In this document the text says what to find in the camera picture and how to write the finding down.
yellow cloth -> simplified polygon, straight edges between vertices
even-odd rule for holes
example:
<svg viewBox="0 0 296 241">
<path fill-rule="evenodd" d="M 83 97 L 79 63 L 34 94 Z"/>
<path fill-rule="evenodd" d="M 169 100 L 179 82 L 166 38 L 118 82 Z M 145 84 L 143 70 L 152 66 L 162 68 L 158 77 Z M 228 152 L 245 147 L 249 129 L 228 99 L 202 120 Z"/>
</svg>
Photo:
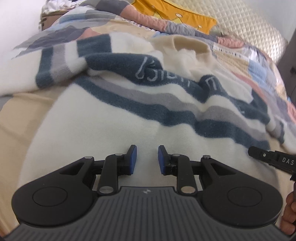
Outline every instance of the yellow cloth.
<svg viewBox="0 0 296 241">
<path fill-rule="evenodd" d="M 209 34 L 211 28 L 217 23 L 214 18 L 186 10 L 166 0 L 134 0 L 132 4 L 142 14 L 174 23 L 185 23 L 205 34 Z"/>
</svg>

cream padded headboard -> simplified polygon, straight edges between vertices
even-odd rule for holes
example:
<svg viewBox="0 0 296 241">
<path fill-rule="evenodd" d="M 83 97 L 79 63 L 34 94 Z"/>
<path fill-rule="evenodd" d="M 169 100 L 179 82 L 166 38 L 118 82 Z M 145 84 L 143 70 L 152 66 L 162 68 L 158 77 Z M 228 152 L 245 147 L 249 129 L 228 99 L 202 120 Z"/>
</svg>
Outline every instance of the cream padded headboard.
<svg viewBox="0 0 296 241">
<path fill-rule="evenodd" d="M 287 40 L 242 0 L 170 0 L 191 11 L 217 19 L 213 30 L 239 38 L 266 52 L 277 63 Z"/>
</svg>

bed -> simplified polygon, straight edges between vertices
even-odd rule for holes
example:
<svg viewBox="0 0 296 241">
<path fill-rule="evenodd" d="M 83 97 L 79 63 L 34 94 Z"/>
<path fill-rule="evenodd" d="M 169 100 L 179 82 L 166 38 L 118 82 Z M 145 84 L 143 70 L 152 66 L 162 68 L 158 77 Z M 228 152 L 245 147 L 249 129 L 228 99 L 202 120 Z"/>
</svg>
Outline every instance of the bed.
<svg viewBox="0 0 296 241">
<path fill-rule="evenodd" d="M 165 145 L 210 154 L 283 198 L 292 190 L 247 155 L 251 145 L 296 153 L 296 110 L 275 65 L 286 40 L 239 0 L 158 3 L 87 0 L 12 51 L 0 70 L 2 234 L 17 225 L 18 187 L 131 144 L 135 174 L 120 185 L 174 185 L 157 164 Z"/>
</svg>

pink fabric patch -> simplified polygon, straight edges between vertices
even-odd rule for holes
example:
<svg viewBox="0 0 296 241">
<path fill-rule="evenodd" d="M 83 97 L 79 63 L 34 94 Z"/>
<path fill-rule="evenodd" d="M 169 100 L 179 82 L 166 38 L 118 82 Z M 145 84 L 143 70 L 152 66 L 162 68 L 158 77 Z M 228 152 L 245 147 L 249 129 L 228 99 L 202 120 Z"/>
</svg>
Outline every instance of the pink fabric patch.
<svg viewBox="0 0 296 241">
<path fill-rule="evenodd" d="M 244 42 L 241 40 L 218 37 L 218 36 L 217 36 L 217 40 L 218 40 L 218 44 L 221 44 L 228 48 L 241 48 L 244 46 Z"/>
<path fill-rule="evenodd" d="M 264 102 L 266 103 L 266 98 L 264 93 L 261 91 L 260 87 L 251 79 L 240 75 L 238 73 L 232 72 L 236 77 L 238 77 L 240 80 L 244 81 L 245 83 L 247 83 L 249 86 L 252 87 L 252 89 L 264 100 Z"/>
<path fill-rule="evenodd" d="M 161 32 L 164 32 L 167 26 L 167 21 L 144 15 L 138 12 L 133 5 L 127 5 L 120 16 Z"/>
<path fill-rule="evenodd" d="M 88 28 L 86 29 L 83 34 L 81 34 L 77 40 L 79 39 L 86 39 L 86 38 L 89 38 L 89 37 L 93 37 L 93 36 L 98 36 L 98 35 L 101 35 L 100 33 L 96 32 L 96 31 L 93 31 L 91 28 Z"/>
<path fill-rule="evenodd" d="M 288 114 L 291 118 L 291 120 L 296 123 L 296 108 L 295 106 L 290 103 L 290 102 L 287 102 L 287 109 L 288 109 Z"/>
</svg>

human hand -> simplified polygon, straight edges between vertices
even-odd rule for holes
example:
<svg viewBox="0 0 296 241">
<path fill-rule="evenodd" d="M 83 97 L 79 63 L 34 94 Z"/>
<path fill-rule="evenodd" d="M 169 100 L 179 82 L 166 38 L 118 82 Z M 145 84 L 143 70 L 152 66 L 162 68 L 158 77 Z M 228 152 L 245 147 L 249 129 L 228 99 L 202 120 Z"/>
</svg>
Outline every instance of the human hand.
<svg viewBox="0 0 296 241">
<path fill-rule="evenodd" d="M 294 194 L 291 192 L 286 198 L 287 205 L 285 206 L 284 214 L 281 218 L 280 229 L 287 235 L 292 235 L 295 232 L 296 220 L 296 202 L 294 202 Z"/>
</svg>

